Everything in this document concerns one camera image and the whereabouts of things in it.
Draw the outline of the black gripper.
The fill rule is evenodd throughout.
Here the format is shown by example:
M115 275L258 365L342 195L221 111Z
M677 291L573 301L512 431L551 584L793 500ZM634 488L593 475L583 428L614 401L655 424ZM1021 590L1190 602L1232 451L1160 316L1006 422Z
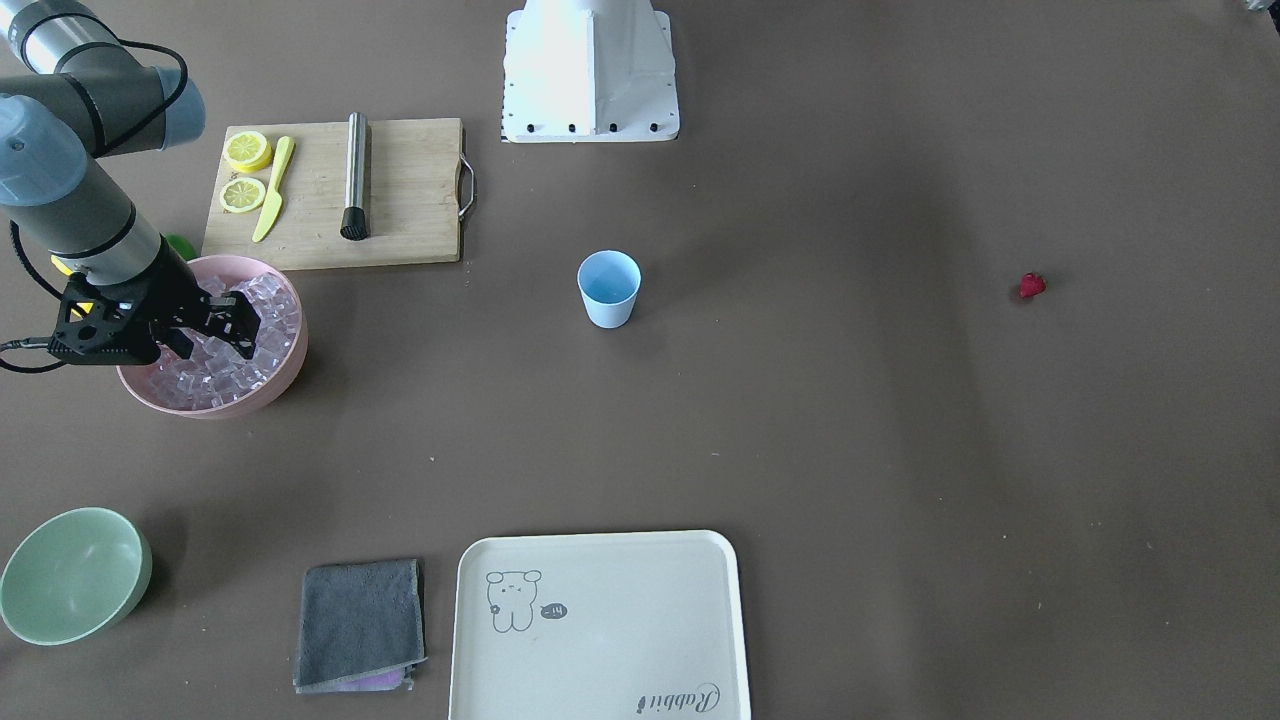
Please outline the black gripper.
M250 299L242 291L209 295L198 287L188 264L166 243L161 243L156 258L128 281L137 279L148 282L147 300L154 314L151 332L159 348L165 346L179 359L188 360L206 334L230 346L246 361L256 354L261 319Z

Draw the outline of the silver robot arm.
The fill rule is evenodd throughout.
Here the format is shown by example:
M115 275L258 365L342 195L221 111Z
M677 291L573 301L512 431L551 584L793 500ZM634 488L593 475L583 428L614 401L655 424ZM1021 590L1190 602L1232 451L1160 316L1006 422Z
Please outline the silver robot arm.
M148 365L189 348L209 295L102 169L104 158L196 141L204 97L182 56L148 67L81 1L5 1L27 74L3 81L3 214L70 278L47 351L76 365Z

